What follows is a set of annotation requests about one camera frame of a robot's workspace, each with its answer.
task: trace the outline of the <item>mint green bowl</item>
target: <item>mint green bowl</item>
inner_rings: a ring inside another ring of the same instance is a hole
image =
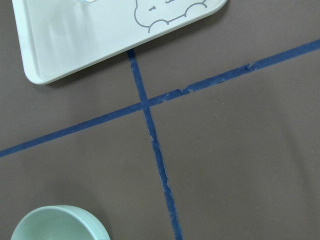
[[[27,214],[11,240],[110,240],[102,223],[76,206],[44,206]]]

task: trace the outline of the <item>white tray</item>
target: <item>white tray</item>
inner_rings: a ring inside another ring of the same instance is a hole
[[[218,11],[227,0],[12,0],[24,72],[48,84]]]

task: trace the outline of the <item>bowl rim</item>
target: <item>bowl rim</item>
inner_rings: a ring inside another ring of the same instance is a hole
[[[50,205],[50,206],[42,206],[39,208],[36,208],[34,210],[32,210],[31,212],[29,212],[27,215],[25,215],[20,222],[18,223],[18,225],[15,227],[13,234],[11,236],[11,240],[13,239],[13,237],[15,236],[16,232],[18,231],[19,227],[23,224],[24,221],[26,221],[28,218],[30,218],[32,215],[41,212],[41,211],[46,211],[46,210],[57,210],[60,212],[63,212],[71,217],[73,217],[74,219],[76,219],[87,231],[88,233],[91,235],[93,240],[99,240],[97,239],[97,236],[95,235],[95,233],[92,231],[92,229],[88,226],[88,224],[81,218],[79,217],[76,213],[74,213],[73,211],[66,209],[64,207],[68,207],[68,208],[75,208],[77,210],[81,210],[84,211],[86,214],[89,214],[91,216],[93,216],[95,219],[97,219],[93,214],[91,214],[90,212],[84,210],[83,208],[77,207],[77,206],[71,206],[71,205]]]

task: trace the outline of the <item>cartoon eyes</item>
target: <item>cartoon eyes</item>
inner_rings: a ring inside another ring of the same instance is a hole
[[[173,2],[174,0],[169,0],[169,1],[165,1],[166,4],[169,4],[171,2]],[[156,10],[157,8],[155,6],[152,6],[151,8],[149,8],[149,11],[152,11],[152,10]]]

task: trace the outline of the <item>cartoon drawing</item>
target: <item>cartoon drawing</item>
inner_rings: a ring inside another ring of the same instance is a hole
[[[141,27],[148,28],[158,22],[170,22],[187,16],[187,12],[195,5],[205,4],[207,0],[135,0],[134,19]]]

